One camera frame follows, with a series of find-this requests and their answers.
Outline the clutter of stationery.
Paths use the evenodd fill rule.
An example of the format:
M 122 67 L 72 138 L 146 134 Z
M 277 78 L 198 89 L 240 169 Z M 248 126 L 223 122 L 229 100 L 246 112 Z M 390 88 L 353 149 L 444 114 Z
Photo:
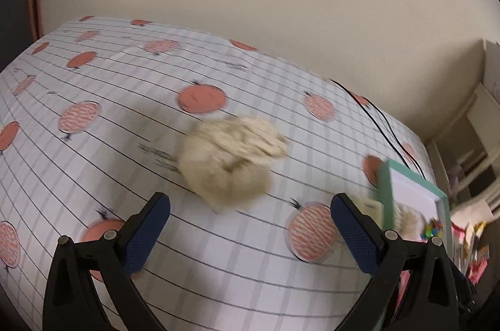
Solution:
M 451 223 L 452 229 L 452 261 L 462 275 L 477 285 L 487 269 L 490 258 L 489 246 L 479 247 L 481 236 L 487 227 L 487 222 L 474 225 L 467 224 L 465 228 Z

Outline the teal-rimmed white tray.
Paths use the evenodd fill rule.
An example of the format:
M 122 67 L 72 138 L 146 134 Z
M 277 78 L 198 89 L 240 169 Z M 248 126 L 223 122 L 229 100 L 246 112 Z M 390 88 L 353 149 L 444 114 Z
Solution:
M 407 256 L 397 281 L 394 312 L 387 313 L 387 330 L 457 330 L 458 301 L 453 280 L 451 222 L 448 199 L 434 184 L 393 160 L 376 171 L 377 200 L 384 207 L 384 231 L 397 233 Z M 427 241 L 403 239 L 393 227 L 394 206 L 405 204 L 425 221 L 438 218 L 443 236 Z

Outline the white printed paper bag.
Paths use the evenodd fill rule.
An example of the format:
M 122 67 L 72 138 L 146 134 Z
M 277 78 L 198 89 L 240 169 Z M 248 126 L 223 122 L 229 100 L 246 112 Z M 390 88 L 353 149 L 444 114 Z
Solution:
M 500 103 L 500 46 L 498 42 L 484 40 L 484 74 L 482 84 Z

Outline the white checked pomegranate tablecloth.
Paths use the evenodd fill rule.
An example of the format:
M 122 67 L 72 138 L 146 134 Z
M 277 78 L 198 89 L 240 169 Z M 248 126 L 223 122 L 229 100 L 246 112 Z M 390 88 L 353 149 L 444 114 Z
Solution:
M 258 117 L 288 142 L 272 185 L 213 211 L 175 169 L 198 123 Z M 1 73 L 1 219 L 16 230 L 1 284 L 31 330 L 61 235 L 125 220 L 158 191 L 171 214 L 135 283 L 169 330 L 331 330 L 367 283 L 343 243 L 315 263 L 287 245 L 294 202 L 374 197 L 363 160 L 434 175 L 418 135 L 337 85 L 208 33 L 89 16 L 32 43 Z

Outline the white wooden chair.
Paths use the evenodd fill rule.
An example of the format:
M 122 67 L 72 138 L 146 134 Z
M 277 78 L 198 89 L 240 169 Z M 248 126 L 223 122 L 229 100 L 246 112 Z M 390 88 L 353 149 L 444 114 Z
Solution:
M 451 212 L 451 222 L 459 228 L 499 219 L 499 178 L 473 199 L 460 204 Z

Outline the cream plastic hair claw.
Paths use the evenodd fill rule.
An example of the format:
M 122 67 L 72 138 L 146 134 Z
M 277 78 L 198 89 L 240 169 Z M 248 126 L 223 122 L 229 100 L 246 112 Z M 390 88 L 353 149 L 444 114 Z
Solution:
M 351 201 L 362 214 L 371 217 L 379 228 L 384 228 L 384 207 L 381 202 L 357 196 L 353 196 Z

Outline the cream pleated fan ornament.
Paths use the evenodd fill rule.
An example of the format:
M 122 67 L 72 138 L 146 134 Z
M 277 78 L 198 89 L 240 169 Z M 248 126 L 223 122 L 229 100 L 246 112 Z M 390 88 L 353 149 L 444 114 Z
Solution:
M 422 213 L 405 204 L 395 204 L 393 227 L 403 239 L 420 241 L 425 224 L 425 217 Z

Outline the white wooden shelf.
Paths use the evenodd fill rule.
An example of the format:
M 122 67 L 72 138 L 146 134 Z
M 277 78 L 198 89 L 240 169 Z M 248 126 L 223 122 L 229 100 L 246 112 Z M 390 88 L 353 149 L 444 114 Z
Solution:
M 474 185 L 499 184 L 499 103 L 482 83 L 426 145 L 438 187 L 451 204 L 474 197 Z

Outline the cream crocheted cloth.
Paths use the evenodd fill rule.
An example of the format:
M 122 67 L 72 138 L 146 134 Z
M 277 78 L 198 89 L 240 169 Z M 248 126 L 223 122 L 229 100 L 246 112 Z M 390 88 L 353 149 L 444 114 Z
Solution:
M 177 169 L 215 212 L 245 208 L 269 191 L 273 164 L 288 156 L 287 138 L 261 118 L 199 123 L 183 140 Z

